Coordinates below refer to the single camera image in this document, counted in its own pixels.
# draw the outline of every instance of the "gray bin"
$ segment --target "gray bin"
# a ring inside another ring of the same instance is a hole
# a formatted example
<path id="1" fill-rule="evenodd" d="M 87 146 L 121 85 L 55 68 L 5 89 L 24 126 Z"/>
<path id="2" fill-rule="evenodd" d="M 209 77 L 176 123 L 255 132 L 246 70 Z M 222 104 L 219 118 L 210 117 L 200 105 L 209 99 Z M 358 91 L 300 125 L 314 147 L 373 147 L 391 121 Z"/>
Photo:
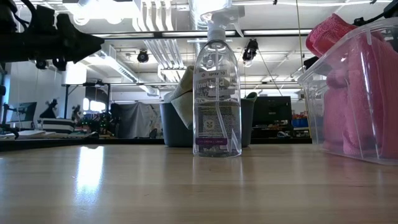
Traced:
<path id="1" fill-rule="evenodd" d="M 248 147 L 251 141 L 254 102 L 241 99 L 242 147 Z M 164 143 L 170 147 L 192 147 L 193 131 L 188 130 L 171 103 L 160 105 Z"/>

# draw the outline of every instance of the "table surface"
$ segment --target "table surface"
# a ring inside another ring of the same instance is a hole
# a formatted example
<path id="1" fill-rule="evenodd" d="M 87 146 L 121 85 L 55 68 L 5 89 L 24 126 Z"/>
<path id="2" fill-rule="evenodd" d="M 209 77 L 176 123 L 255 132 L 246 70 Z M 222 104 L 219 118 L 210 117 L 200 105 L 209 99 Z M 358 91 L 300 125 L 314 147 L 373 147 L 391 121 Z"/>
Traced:
<path id="1" fill-rule="evenodd" d="M 0 223 L 394 223 L 398 167 L 253 145 L 232 159 L 150 145 L 0 153 Z"/>

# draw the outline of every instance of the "pink towel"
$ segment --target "pink towel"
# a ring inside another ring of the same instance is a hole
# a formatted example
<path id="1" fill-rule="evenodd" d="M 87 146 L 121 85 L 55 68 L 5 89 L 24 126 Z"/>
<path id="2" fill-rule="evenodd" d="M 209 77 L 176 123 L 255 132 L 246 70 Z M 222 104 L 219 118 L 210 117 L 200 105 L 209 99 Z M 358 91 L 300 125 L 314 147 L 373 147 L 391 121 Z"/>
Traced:
<path id="1" fill-rule="evenodd" d="M 320 57 L 352 29 L 333 14 L 309 34 L 307 48 Z M 398 54 L 379 32 L 372 33 L 371 43 L 359 34 L 325 59 L 333 70 L 326 78 L 324 146 L 337 148 L 342 137 L 345 154 L 359 155 L 362 149 L 375 156 L 377 148 L 382 158 L 398 159 Z"/>

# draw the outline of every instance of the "clear plastic spray bottle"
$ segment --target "clear plastic spray bottle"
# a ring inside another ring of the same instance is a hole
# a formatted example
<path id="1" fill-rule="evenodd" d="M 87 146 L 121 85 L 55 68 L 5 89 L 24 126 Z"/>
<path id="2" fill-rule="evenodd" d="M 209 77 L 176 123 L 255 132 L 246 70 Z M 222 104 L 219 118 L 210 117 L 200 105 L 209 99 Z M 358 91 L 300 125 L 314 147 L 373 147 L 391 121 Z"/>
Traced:
<path id="1" fill-rule="evenodd" d="M 225 29 L 234 24 L 243 37 L 239 18 L 244 6 L 208 12 L 208 42 L 193 71 L 193 154 L 234 157 L 242 153 L 241 90 L 234 52 L 225 42 Z"/>

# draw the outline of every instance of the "computer monitor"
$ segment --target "computer monitor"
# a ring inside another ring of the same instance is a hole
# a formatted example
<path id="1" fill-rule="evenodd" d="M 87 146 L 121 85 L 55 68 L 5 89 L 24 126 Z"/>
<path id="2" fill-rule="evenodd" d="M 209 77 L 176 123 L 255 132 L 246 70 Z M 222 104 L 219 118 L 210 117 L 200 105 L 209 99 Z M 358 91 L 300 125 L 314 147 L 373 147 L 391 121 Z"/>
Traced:
<path id="1" fill-rule="evenodd" d="M 23 113 L 17 113 L 16 111 L 13 111 L 9 122 L 33 121 L 35 116 L 36 106 L 37 106 L 36 102 L 19 103 L 19 105 L 18 104 L 10 105 L 10 108 L 23 111 Z"/>
<path id="2" fill-rule="evenodd" d="M 292 119 L 290 96 L 259 96 L 254 103 L 253 127 Z"/>

